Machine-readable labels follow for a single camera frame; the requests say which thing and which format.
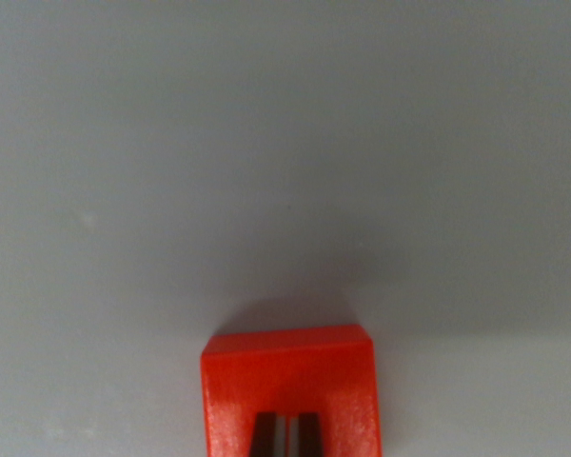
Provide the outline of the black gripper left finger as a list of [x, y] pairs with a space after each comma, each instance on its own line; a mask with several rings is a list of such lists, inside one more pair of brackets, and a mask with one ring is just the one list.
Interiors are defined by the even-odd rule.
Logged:
[[255, 416], [249, 457], [273, 457], [277, 430], [277, 414], [275, 412], [259, 412]]

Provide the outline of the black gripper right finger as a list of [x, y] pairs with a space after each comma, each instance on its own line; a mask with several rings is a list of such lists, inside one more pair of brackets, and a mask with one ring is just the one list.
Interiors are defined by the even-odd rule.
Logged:
[[298, 416], [297, 456], [324, 456], [320, 416], [316, 412], [304, 412]]

